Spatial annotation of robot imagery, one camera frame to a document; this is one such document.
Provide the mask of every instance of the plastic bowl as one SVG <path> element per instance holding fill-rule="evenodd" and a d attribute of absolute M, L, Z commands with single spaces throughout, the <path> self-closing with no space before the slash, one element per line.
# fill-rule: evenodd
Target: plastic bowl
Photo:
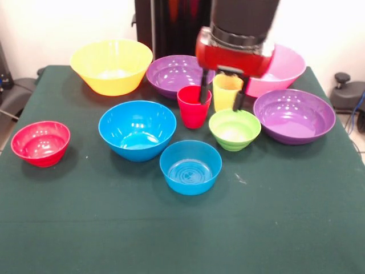
<path fill-rule="evenodd" d="M 300 90 L 268 92 L 256 100 L 253 110 L 267 134 L 283 144 L 313 142 L 336 122 L 329 104 Z"/>
<path fill-rule="evenodd" d="M 100 136 L 120 156 L 144 162 L 157 156 L 169 143 L 176 118 L 162 104 L 130 101 L 109 109 L 99 121 Z"/>
<path fill-rule="evenodd" d="M 262 78 L 251 78 L 247 95 L 260 97 L 271 90 L 289 87 L 306 70 L 304 59 L 294 50 L 275 46 L 273 61 Z"/>
<path fill-rule="evenodd" d="M 239 151 L 259 135 L 261 124 L 247 111 L 221 110 L 210 117 L 209 128 L 225 150 Z"/>
<path fill-rule="evenodd" d="M 11 140 L 11 149 L 37 167 L 57 164 L 70 142 L 69 129 L 59 122 L 42 121 L 19 130 Z"/>
<path fill-rule="evenodd" d="M 213 186 L 222 169 L 222 158 L 211 145 L 186 140 L 166 148 L 160 168 L 171 189 L 183 195 L 198 195 Z"/>
<path fill-rule="evenodd" d="M 152 59 L 152 51 L 140 42 L 108 40 L 77 50 L 71 67 L 95 92 L 118 96 L 138 87 Z"/>
<path fill-rule="evenodd" d="M 146 76 L 157 91 L 170 99 L 177 99 L 177 92 L 186 86 L 200 86 L 203 70 L 196 57 L 190 55 L 170 55 L 154 61 Z M 215 72 L 208 73 L 211 82 Z"/>

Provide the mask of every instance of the pink bowl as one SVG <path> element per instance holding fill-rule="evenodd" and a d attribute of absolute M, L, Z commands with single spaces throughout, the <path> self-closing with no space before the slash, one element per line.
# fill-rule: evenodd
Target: pink bowl
<path fill-rule="evenodd" d="M 304 59 L 288 47 L 275 45 L 275 54 L 269 70 L 262 78 L 251 78 L 246 92 L 260 97 L 271 90 L 288 88 L 306 69 Z"/>
<path fill-rule="evenodd" d="M 42 121 L 19 130 L 11 140 L 11 149 L 37 167 L 57 164 L 70 142 L 69 129 L 59 122 Z"/>

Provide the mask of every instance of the green tablecloth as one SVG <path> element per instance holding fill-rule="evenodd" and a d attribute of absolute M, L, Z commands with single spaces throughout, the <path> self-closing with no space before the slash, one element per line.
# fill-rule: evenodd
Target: green tablecloth
<path fill-rule="evenodd" d="M 325 98 L 310 68 L 293 87 Z M 223 169 L 209 192 L 176 194 L 159 157 L 131 163 L 102 141 L 101 115 L 132 99 L 174 111 L 172 142 L 218 148 Z M 312 144 L 261 133 L 227 152 L 207 125 L 184 128 L 177 103 L 148 83 L 103 97 L 68 66 L 46 68 L 16 130 L 39 120 L 68 125 L 70 146 L 47 169 L 9 144 L 0 156 L 0 273 L 365 273 L 365 169 L 339 121 Z"/>

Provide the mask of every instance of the cup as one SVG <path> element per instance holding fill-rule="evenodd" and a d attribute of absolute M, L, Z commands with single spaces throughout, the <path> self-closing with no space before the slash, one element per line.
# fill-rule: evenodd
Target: cup
<path fill-rule="evenodd" d="M 183 87 L 177 93 L 177 102 L 184 126 L 195 129 L 200 128 L 205 121 L 212 100 L 212 93 L 208 90 L 205 104 L 199 102 L 200 86 Z"/>
<path fill-rule="evenodd" d="M 215 111 L 233 108 L 237 93 L 242 89 L 244 82 L 237 76 L 218 74 L 213 78 L 213 95 Z"/>

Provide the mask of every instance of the red bowl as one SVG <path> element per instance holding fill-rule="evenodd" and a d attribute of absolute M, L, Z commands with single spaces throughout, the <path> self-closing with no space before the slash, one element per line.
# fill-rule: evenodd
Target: red bowl
<path fill-rule="evenodd" d="M 11 140 L 11 149 L 37 167 L 57 164 L 70 142 L 70 130 L 59 122 L 42 121 L 19 130 Z"/>

